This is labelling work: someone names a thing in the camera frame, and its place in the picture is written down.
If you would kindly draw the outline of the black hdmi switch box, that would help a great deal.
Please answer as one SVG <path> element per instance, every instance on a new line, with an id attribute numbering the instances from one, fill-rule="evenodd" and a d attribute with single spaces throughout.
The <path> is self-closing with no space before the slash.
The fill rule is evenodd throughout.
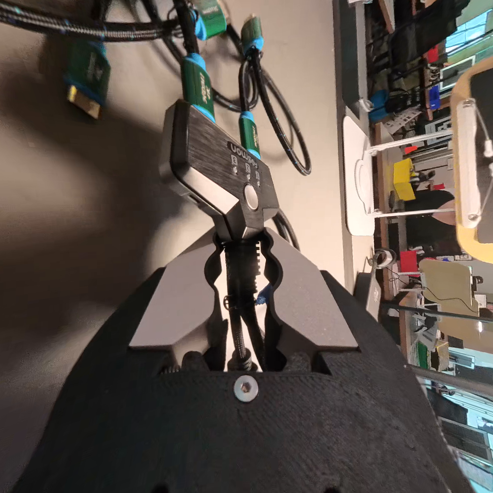
<path id="1" fill-rule="evenodd" d="M 265 222 L 279 211 L 270 170 L 184 100 L 167 109 L 163 134 L 161 179 L 213 219 L 216 239 L 225 253 L 224 305 L 235 347 L 230 368 L 254 368 L 243 338 L 244 323 L 258 366 L 264 371 L 265 336 L 258 323 L 255 296 Z"/>

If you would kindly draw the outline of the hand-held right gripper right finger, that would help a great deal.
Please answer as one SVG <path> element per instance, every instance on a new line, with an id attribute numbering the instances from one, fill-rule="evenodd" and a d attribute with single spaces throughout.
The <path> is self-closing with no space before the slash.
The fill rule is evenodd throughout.
<path id="1" fill-rule="evenodd" d="M 265 316 L 267 371 L 281 371 L 295 354 L 312 365 L 321 353 L 359 351 L 359 345 L 320 269 L 266 227 L 261 242 L 268 280 Z"/>

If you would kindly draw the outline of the dark brown desk pad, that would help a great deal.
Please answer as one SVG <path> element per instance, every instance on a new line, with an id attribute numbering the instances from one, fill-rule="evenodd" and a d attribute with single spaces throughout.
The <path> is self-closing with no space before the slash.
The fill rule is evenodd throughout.
<path id="1" fill-rule="evenodd" d="M 342 99 L 358 119 L 365 114 L 366 28 L 363 1 L 339 1 Z"/>

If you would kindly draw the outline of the yellow storage bin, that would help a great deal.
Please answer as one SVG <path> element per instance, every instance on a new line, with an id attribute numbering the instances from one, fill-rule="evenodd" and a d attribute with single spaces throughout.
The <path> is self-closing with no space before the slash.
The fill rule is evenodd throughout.
<path id="1" fill-rule="evenodd" d="M 415 200 L 415 192 L 411 185 L 411 177 L 414 172 L 410 158 L 401 160 L 393 165 L 393 187 L 399 200 Z"/>

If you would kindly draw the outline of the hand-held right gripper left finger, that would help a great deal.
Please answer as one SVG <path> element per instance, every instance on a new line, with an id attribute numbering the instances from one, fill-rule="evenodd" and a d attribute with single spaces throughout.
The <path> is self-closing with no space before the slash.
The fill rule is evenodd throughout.
<path id="1" fill-rule="evenodd" d="M 176 365 L 188 352 L 198 352 L 210 369 L 224 369 L 228 323 L 215 286 L 220 254 L 215 233 L 205 233 L 169 262 L 130 348 L 165 350 Z"/>

